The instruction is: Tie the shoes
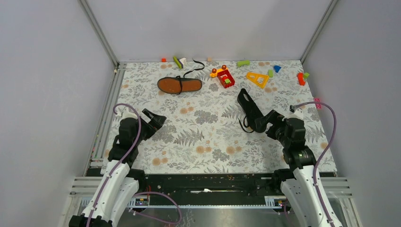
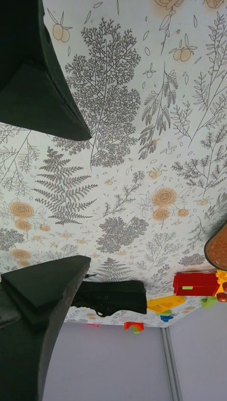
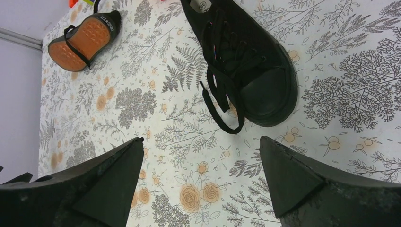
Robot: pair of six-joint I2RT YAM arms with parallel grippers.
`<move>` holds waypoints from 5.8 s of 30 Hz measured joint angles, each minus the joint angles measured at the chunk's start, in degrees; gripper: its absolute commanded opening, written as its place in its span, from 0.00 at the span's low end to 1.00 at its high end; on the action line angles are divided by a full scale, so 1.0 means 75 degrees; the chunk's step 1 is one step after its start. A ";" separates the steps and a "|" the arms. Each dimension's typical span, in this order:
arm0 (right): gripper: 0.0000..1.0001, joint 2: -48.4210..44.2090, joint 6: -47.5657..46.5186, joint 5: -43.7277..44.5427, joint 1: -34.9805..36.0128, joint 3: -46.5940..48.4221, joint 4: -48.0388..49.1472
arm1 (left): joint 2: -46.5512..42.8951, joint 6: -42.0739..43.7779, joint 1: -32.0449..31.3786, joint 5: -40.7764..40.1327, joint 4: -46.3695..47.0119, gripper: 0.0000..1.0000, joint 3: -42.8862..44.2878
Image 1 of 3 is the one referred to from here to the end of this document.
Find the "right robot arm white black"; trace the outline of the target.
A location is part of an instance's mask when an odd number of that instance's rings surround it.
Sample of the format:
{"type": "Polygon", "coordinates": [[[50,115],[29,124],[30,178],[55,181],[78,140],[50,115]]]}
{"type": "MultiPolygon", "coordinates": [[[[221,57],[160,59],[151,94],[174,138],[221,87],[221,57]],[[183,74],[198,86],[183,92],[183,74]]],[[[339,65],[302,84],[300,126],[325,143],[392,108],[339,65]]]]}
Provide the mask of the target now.
{"type": "Polygon", "coordinates": [[[256,132],[266,132],[283,147],[287,169],[274,171],[271,188],[278,195],[285,195],[298,221],[303,227],[341,227],[318,173],[317,161],[306,145],[304,114],[296,109],[285,117],[272,110],[257,118],[256,132]]]}

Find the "black sneaker with laces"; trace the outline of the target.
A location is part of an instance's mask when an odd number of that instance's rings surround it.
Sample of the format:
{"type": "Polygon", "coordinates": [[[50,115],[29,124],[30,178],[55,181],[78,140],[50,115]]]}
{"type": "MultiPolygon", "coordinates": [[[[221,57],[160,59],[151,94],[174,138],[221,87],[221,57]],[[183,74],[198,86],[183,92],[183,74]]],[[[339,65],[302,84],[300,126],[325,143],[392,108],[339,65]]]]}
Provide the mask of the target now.
{"type": "Polygon", "coordinates": [[[245,113],[244,119],[239,120],[241,128],[247,133],[256,132],[256,119],[264,115],[245,88],[240,90],[237,101],[245,113]]]}

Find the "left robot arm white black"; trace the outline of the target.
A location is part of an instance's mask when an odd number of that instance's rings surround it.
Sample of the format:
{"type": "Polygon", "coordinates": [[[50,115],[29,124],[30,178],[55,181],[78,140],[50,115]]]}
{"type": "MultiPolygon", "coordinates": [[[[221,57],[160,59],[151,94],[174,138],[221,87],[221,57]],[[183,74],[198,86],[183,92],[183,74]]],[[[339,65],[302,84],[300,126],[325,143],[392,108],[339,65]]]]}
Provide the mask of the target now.
{"type": "Polygon", "coordinates": [[[166,117],[143,109],[146,122],[136,111],[121,114],[119,132],[108,155],[105,173],[89,204],[80,215],[71,217],[70,227],[116,227],[134,194],[147,187],[143,170],[133,169],[138,146],[151,138],[166,121],[166,117]]]}

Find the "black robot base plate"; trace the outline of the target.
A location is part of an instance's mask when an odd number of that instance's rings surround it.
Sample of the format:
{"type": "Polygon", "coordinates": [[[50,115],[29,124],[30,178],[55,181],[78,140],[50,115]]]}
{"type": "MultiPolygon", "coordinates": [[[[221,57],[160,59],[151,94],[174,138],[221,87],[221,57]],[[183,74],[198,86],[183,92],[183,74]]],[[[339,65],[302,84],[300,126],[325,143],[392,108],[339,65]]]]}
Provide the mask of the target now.
{"type": "Polygon", "coordinates": [[[139,182],[140,192],[160,192],[180,206],[279,208],[283,193],[271,174],[145,174],[128,173],[139,182]]]}

